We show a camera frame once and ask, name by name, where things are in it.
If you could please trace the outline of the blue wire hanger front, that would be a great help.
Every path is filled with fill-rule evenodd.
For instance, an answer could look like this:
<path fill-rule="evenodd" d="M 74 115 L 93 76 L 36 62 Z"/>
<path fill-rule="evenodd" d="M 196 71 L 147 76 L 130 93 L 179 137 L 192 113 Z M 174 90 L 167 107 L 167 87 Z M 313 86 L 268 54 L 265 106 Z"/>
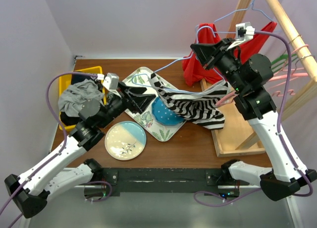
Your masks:
<path fill-rule="evenodd" d="M 220 41 L 220 35 L 216 29 L 215 24 L 200 24 L 196 26 L 195 43 L 214 44 Z M 176 65 L 179 69 L 178 73 L 183 77 L 188 86 L 193 86 L 194 83 L 204 79 L 210 83 L 216 83 L 223 79 L 217 70 L 205 71 L 198 62 L 196 55 L 190 53 L 183 57 L 172 61 L 171 63 L 155 70 L 155 73 L 172 70 Z"/>

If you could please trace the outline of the thick pink plastic hanger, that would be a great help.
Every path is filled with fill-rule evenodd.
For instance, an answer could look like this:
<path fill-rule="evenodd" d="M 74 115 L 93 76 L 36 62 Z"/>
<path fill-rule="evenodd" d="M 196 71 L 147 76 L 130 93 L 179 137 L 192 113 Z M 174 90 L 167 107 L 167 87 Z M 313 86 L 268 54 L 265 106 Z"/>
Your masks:
<path fill-rule="evenodd" d="M 294 73 L 290 76 L 290 78 L 298 78 L 298 77 L 307 77 L 308 74 L 307 73 Z M 269 82 L 271 81 L 277 81 L 277 80 L 283 80 L 283 79 L 286 79 L 287 78 L 287 75 L 280 75 L 280 76 L 275 76 L 273 78 L 271 78 L 269 80 Z M 225 104 L 230 104 L 233 102 L 233 99 L 237 96 L 237 94 L 232 91 L 230 92 L 229 94 L 227 94 L 226 96 L 224 96 L 222 99 L 220 99 L 215 105 L 216 107 L 220 107 L 220 106 L 223 106 Z"/>

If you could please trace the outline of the black white striped tank top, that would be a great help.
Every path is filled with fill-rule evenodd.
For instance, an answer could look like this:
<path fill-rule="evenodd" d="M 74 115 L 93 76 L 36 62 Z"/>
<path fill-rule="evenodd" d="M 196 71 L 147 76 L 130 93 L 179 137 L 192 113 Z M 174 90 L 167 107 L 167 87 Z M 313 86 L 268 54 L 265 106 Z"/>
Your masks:
<path fill-rule="evenodd" d="M 173 91 L 156 73 L 150 75 L 149 83 L 163 104 L 175 114 L 209 130 L 223 129 L 225 116 L 216 103 L 229 93 L 231 85 L 227 81 L 219 81 L 202 92 Z"/>

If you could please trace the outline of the navy maroon-trimmed tank top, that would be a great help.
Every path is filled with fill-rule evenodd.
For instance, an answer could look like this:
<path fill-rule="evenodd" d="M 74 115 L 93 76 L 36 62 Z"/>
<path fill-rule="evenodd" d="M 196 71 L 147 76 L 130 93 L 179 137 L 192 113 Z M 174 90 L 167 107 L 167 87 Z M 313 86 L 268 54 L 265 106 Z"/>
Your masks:
<path fill-rule="evenodd" d="M 93 81 L 93 83 L 95 85 L 97 85 L 98 87 L 98 90 L 101 91 L 103 86 L 101 84 L 101 81 L 98 80 L 96 77 L 92 77 L 92 76 L 84 76 L 84 75 L 72 75 L 72 78 L 71 78 L 71 85 L 74 85 L 76 83 L 80 83 L 80 82 L 83 82 L 85 80 L 91 80 Z"/>

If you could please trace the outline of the grey tank top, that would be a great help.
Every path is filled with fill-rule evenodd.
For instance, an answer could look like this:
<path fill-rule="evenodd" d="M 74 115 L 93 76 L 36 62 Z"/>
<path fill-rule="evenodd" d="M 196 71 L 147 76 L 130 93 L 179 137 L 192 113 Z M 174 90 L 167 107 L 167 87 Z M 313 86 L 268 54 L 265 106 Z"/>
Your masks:
<path fill-rule="evenodd" d="M 64 112 L 68 117 L 79 117 L 79 112 L 87 100 L 96 99 L 101 102 L 104 96 L 105 94 L 99 90 L 94 81 L 85 79 L 69 85 L 62 92 L 58 100 L 58 108 L 60 112 Z"/>

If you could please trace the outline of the green plastic hanger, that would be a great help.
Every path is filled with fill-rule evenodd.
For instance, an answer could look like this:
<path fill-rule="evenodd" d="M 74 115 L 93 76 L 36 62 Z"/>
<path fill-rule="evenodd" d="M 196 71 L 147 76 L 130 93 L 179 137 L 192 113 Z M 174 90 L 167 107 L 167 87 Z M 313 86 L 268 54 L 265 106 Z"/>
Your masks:
<path fill-rule="evenodd" d="M 271 62 L 271 69 L 274 73 L 278 72 L 281 70 L 283 65 L 287 63 L 288 63 L 288 54 L 282 54 Z"/>

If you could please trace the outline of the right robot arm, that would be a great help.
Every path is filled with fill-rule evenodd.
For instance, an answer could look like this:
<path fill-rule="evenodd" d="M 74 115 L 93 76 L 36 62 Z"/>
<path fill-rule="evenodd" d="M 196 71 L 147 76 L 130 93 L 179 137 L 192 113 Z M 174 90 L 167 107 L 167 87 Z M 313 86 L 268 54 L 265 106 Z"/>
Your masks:
<path fill-rule="evenodd" d="M 300 196 L 300 189 L 311 187 L 317 173 L 308 169 L 298 158 L 289 139 L 284 135 L 280 113 L 264 84 L 273 77 L 270 60 L 259 53 L 244 63 L 234 54 L 233 39 L 216 44 L 191 44 L 202 67 L 217 68 L 233 86 L 237 96 L 235 106 L 262 142 L 272 167 L 265 168 L 230 160 L 221 166 L 221 180 L 231 185 L 245 181 L 259 186 L 265 195 L 278 201 L 288 196 Z"/>

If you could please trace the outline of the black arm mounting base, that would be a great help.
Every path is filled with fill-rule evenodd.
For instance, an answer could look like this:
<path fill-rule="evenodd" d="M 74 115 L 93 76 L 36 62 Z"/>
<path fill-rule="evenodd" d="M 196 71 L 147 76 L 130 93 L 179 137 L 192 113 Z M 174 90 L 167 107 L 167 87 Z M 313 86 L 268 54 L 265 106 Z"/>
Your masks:
<path fill-rule="evenodd" d="M 240 195 L 240 183 L 225 180 L 221 169 L 103 168 L 113 195 L 121 193 L 195 193 L 208 191 L 222 198 Z"/>

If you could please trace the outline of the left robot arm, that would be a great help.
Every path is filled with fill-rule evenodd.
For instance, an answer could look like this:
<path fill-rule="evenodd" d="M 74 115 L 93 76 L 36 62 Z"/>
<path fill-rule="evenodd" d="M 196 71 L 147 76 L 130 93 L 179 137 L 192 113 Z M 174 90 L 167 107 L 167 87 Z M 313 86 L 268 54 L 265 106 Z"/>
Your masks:
<path fill-rule="evenodd" d="M 103 105 L 97 99 L 86 100 L 79 112 L 80 120 L 63 142 L 37 165 L 20 175 L 10 174 L 4 180 L 9 200 L 14 201 L 25 218 L 40 213 L 54 195 L 81 183 L 99 184 L 102 168 L 93 159 L 75 169 L 73 175 L 57 178 L 67 165 L 93 148 L 103 137 L 102 131 L 125 110 L 142 114 L 155 94 L 145 87 L 129 87 L 119 82 L 112 101 Z"/>

